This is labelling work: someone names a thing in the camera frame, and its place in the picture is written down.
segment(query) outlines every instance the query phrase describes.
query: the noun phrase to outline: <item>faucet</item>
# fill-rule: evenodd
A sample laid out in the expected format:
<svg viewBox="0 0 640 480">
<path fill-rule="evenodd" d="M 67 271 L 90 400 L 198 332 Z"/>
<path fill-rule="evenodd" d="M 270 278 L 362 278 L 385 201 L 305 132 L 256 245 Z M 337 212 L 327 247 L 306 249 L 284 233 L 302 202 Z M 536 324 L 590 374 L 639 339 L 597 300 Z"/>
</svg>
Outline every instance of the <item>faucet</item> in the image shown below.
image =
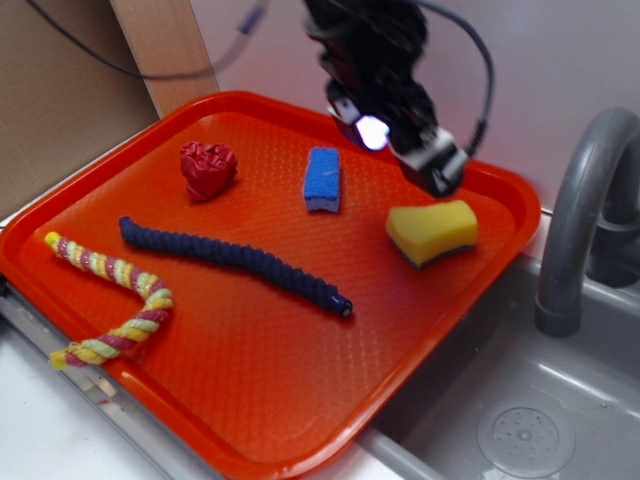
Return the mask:
<svg viewBox="0 0 640 480">
<path fill-rule="evenodd" d="M 585 273 L 615 288 L 640 279 L 639 192 L 640 118 L 605 110 L 578 143 L 553 210 L 536 299 L 540 331 L 578 331 Z"/>
</svg>

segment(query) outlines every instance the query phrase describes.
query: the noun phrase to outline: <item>striped rope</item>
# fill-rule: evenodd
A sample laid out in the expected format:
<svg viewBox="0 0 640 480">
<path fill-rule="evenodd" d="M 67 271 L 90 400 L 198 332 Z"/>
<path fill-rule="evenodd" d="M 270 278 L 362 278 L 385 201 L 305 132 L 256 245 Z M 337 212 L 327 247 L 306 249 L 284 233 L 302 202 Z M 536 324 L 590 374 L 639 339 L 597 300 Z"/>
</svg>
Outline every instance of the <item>striped rope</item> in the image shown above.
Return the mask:
<svg viewBox="0 0 640 480">
<path fill-rule="evenodd" d="M 72 342 L 64 350 L 51 353 L 49 358 L 55 370 L 100 365 L 145 341 L 169 317 L 167 310 L 173 307 L 171 291 L 157 276 L 124 260 L 84 248 L 56 232 L 47 234 L 45 242 L 74 267 L 133 290 L 145 302 L 144 308 L 120 328 L 95 339 Z"/>
</svg>

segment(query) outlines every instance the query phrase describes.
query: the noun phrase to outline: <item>sink drain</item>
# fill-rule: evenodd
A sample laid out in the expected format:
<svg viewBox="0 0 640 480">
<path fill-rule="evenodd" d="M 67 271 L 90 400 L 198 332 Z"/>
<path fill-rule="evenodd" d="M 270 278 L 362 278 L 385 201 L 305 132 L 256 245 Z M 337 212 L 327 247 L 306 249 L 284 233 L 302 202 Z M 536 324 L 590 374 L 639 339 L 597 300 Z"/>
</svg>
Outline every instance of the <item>sink drain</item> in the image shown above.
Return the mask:
<svg viewBox="0 0 640 480">
<path fill-rule="evenodd" d="M 548 477 L 569 462 L 575 434 L 555 405 L 536 397 L 509 397 L 482 415 L 478 443 L 499 470 L 534 479 Z"/>
</svg>

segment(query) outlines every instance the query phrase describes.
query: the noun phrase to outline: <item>tray rim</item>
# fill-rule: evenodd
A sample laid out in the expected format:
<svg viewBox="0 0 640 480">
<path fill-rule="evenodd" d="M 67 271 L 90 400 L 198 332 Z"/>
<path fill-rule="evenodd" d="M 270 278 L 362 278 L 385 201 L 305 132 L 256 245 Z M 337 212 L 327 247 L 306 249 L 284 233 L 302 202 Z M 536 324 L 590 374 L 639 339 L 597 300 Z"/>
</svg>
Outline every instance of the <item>tray rim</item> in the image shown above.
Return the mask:
<svg viewBox="0 0 640 480">
<path fill-rule="evenodd" d="M 286 114 L 279 116 L 279 121 L 276 122 L 278 126 L 295 131 L 300 122 L 311 122 L 314 125 L 314 135 L 317 135 L 318 139 L 326 140 L 340 149 L 362 153 L 357 146 L 340 135 L 333 121 L 326 115 L 249 92 L 231 91 L 209 95 L 188 103 L 108 152 L 94 164 L 79 171 L 14 217 L 0 233 L 0 273 L 26 298 L 41 299 L 36 307 L 43 312 L 46 311 L 47 315 L 52 315 L 53 312 L 55 315 L 64 315 L 57 303 L 47 297 L 45 286 L 33 282 L 25 272 L 20 270 L 19 265 L 11 260 L 17 258 L 20 242 L 14 241 L 11 244 L 9 240 L 13 240 L 14 237 L 16 240 L 27 238 L 64 208 L 68 208 L 88 195 L 94 188 L 135 163 L 136 159 L 161 145 L 167 136 L 181 131 L 204 116 L 233 111 L 264 119 L 265 113 L 274 110 Z M 371 156 L 380 161 L 395 163 L 388 149 Z M 287 462 L 262 464 L 247 462 L 247 459 L 241 457 L 231 446 L 227 450 L 220 448 L 218 443 L 215 448 L 210 446 L 207 448 L 204 444 L 210 442 L 207 441 L 207 436 L 203 432 L 198 432 L 197 428 L 185 428 L 180 425 L 177 418 L 174 418 L 176 415 L 171 402 L 162 401 L 156 395 L 150 398 L 148 389 L 140 382 L 132 378 L 124 379 L 122 373 L 132 370 L 131 366 L 127 365 L 129 362 L 119 358 L 105 365 L 104 369 L 134 394 L 145 407 L 149 408 L 146 403 L 149 400 L 156 402 L 155 408 L 150 408 L 154 415 L 165 421 L 166 418 L 170 418 L 171 421 L 167 422 L 167 426 L 199 455 L 206 456 L 204 460 L 221 473 L 236 478 L 289 478 L 308 473 L 334 458 L 349 445 L 350 441 L 364 429 L 375 413 L 402 386 L 413 371 L 428 358 L 458 323 L 459 318 L 471 308 L 535 234 L 541 215 L 540 201 L 531 186 L 515 173 L 473 160 L 467 166 L 462 188 L 490 197 L 505 206 L 515 222 L 513 236 L 465 289 L 465 297 L 473 300 L 458 302 L 448 309 L 430 332 L 429 338 L 423 337 L 378 385 L 378 388 L 367 397 L 367 401 L 364 402 L 366 408 L 358 408 L 354 414 L 347 417 L 336 430 L 337 433 L 309 455 L 290 459 Z M 54 205 L 56 208 L 42 209 L 41 207 L 45 204 Z"/>
</svg>

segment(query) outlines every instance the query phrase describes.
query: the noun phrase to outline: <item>sponge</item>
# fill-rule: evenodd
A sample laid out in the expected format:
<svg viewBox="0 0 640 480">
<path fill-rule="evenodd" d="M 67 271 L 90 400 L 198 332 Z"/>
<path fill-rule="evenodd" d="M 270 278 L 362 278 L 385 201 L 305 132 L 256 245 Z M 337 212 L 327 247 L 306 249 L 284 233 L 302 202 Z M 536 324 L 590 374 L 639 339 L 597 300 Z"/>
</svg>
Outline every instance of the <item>sponge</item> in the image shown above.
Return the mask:
<svg viewBox="0 0 640 480">
<path fill-rule="evenodd" d="M 338 211 L 340 156 L 336 149 L 319 147 L 311 149 L 303 193 L 308 210 Z"/>
<path fill-rule="evenodd" d="M 468 250 L 478 241 L 478 219 L 463 200 L 428 207 L 394 207 L 387 233 L 416 268 Z"/>
</svg>

